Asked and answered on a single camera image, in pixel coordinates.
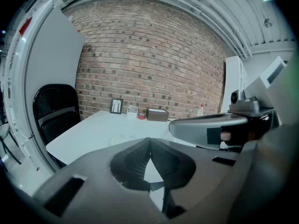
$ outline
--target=clear plastic container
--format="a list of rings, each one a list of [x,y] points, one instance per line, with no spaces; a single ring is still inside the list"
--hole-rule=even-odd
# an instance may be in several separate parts
[[[197,110],[197,116],[203,116],[204,115],[204,105],[201,105],[200,108]]]
[[[127,119],[134,120],[137,118],[138,107],[129,105],[127,109]]]

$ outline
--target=picture frame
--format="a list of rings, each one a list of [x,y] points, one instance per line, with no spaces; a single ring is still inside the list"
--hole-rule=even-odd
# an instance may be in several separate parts
[[[121,114],[123,99],[111,99],[110,113]]]

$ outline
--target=red label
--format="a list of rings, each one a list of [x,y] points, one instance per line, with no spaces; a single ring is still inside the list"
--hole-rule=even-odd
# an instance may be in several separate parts
[[[21,29],[19,30],[19,33],[21,35],[21,37],[24,35],[27,27],[29,26],[30,22],[32,20],[32,17],[30,17],[29,19],[27,19],[24,23],[24,25],[21,27]]]

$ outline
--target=white table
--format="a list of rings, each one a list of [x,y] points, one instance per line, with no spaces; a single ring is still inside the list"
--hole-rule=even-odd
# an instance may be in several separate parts
[[[61,162],[70,164],[89,152],[130,140],[150,137],[179,142],[169,132],[169,123],[128,120],[126,114],[99,111],[54,139],[46,149]]]

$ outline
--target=tissue box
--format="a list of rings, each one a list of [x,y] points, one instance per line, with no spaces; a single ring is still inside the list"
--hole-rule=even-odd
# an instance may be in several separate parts
[[[167,122],[169,113],[166,110],[146,109],[146,118],[148,121]]]

